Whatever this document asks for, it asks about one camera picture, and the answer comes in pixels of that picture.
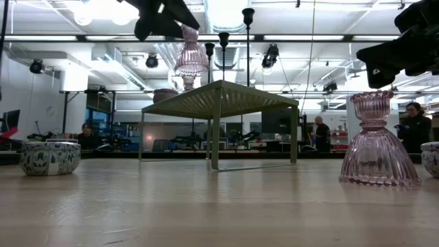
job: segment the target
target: table surface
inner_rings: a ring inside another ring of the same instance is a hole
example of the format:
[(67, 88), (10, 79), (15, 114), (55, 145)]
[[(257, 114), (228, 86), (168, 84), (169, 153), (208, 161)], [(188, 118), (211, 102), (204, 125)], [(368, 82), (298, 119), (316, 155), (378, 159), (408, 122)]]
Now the table surface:
[(216, 89), (222, 89), (221, 117), (298, 106), (295, 99), (219, 80), (147, 106), (142, 113), (212, 119)]
[(439, 180), (417, 165), (422, 187), (341, 184), (341, 163), (212, 172), (204, 160), (89, 159), (51, 177), (0, 167), (0, 246), (438, 245)]

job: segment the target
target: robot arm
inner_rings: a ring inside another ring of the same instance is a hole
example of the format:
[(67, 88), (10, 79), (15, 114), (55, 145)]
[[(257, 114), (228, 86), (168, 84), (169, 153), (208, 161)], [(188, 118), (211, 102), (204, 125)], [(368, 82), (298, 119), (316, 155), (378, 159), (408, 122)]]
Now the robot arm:
[(126, 2), (139, 10), (140, 18), (136, 23), (134, 35), (140, 41), (145, 41), (151, 34), (183, 38), (181, 27), (176, 21), (195, 30), (200, 28), (200, 24), (183, 0), (126, 0)]

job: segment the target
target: man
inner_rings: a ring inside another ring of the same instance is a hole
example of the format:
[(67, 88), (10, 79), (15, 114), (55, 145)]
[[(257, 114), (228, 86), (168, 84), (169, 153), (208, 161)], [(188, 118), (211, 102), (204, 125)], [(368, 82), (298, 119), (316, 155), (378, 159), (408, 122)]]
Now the man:
[(323, 123), (323, 118), (317, 116), (314, 119), (317, 130), (316, 130), (316, 149), (319, 152), (330, 152), (331, 151), (331, 131), (329, 127)]
[(88, 123), (82, 124), (82, 133), (76, 139), (81, 145), (82, 150), (94, 150), (99, 147), (99, 139), (93, 134), (93, 130)]

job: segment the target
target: blue and white ceramic bowl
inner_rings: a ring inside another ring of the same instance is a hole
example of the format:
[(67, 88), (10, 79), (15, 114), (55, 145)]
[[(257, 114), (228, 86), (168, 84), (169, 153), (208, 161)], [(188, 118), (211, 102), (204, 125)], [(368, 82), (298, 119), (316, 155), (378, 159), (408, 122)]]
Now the blue and white ceramic bowl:
[(424, 143), (420, 149), (423, 166), (433, 177), (439, 178), (439, 141)]
[(81, 160), (81, 145), (67, 142), (23, 144), (20, 167), (28, 176), (71, 174)]

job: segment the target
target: person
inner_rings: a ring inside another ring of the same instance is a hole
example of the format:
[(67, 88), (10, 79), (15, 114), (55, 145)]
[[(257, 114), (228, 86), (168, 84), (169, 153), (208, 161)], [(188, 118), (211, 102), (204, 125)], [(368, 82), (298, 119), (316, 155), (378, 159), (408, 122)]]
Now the person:
[(82, 150), (94, 150), (100, 145), (99, 138), (93, 134), (93, 129), (88, 123), (82, 124), (81, 134), (65, 134), (64, 137), (77, 139)]
[(431, 119), (424, 117), (424, 110), (419, 103), (408, 104), (408, 118), (396, 127), (398, 138), (403, 140), (405, 150), (409, 154), (420, 154), (420, 146), (430, 141)]
[(316, 149), (319, 152), (330, 152), (331, 151), (331, 131), (329, 127), (323, 123), (323, 118), (317, 116), (314, 119), (317, 130), (316, 130)]

